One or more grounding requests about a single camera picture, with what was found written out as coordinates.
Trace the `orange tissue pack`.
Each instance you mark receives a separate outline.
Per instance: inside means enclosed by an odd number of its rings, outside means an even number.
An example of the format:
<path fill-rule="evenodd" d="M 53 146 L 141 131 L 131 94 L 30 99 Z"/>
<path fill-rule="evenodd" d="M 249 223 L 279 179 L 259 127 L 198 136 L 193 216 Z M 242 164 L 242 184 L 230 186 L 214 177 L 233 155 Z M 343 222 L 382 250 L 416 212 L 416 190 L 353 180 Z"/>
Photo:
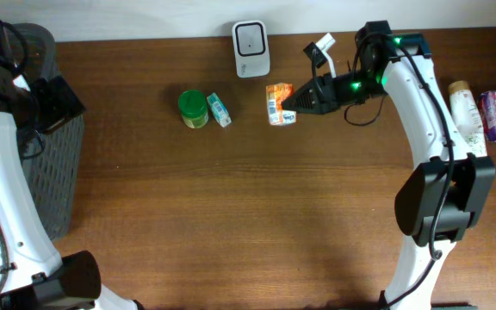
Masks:
<path fill-rule="evenodd" d="M 286 110 L 282 103 L 294 94 L 292 84 L 279 83 L 268 85 L 265 89 L 269 124 L 287 126 L 296 123 L 296 112 Z"/>

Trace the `small green tissue pack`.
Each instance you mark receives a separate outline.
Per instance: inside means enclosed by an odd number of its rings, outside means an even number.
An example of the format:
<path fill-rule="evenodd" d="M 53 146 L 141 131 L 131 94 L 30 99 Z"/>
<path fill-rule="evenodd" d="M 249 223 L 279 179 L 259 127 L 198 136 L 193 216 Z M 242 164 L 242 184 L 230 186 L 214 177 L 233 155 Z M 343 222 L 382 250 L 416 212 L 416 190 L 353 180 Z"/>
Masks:
<path fill-rule="evenodd" d="M 215 120 L 220 126 L 227 127 L 232 123 L 232 119 L 228 113 L 228 110 L 216 93 L 212 93 L 211 95 L 209 95 L 207 97 L 207 101 Z"/>

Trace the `white pouch with cork cap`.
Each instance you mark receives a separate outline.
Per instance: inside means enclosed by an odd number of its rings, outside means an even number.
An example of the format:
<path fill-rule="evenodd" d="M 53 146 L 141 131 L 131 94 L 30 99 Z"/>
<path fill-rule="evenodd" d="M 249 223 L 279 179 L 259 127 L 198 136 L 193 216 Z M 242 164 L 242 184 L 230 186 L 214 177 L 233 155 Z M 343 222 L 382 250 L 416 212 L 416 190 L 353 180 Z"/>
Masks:
<path fill-rule="evenodd" d="M 449 104 L 453 121 L 476 157 L 486 157 L 487 147 L 480 111 L 467 81 L 449 85 Z"/>

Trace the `green cup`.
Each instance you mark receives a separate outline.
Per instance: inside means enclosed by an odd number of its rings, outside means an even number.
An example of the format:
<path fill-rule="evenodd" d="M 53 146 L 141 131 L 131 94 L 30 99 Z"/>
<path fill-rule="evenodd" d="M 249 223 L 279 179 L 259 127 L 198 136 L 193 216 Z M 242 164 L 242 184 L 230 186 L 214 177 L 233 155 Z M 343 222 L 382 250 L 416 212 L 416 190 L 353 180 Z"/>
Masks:
<path fill-rule="evenodd" d="M 189 128 L 201 128 L 208 122 L 208 104 L 199 90 L 186 90 L 179 96 L 178 107 L 183 122 Z"/>

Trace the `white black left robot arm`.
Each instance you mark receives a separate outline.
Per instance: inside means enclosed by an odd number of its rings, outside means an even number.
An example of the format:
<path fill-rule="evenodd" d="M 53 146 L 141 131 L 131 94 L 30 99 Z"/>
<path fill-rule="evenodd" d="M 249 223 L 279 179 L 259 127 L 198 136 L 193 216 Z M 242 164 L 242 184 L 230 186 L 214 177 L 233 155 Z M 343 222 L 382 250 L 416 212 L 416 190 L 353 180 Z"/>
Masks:
<path fill-rule="evenodd" d="M 80 116 L 61 76 L 30 80 L 32 27 L 0 20 L 0 309 L 138 309 L 103 285 L 94 256 L 62 256 L 29 190 L 20 148 Z"/>

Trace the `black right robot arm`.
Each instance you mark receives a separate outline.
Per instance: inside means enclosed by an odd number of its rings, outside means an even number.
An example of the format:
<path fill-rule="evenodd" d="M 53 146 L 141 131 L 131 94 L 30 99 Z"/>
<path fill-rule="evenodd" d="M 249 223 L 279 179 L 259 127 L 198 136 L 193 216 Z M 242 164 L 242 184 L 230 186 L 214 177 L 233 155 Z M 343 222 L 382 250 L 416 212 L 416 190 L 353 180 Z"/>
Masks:
<path fill-rule="evenodd" d="M 403 244 L 376 308 L 430 309 L 447 256 L 481 217 L 495 165 L 487 155 L 473 153 L 456 127 L 422 34 L 395 34 L 386 21 L 367 22 L 355 43 L 347 73 L 314 73 L 282 108 L 323 115 L 370 98 L 391 98 L 411 148 L 413 172 L 395 196 Z"/>

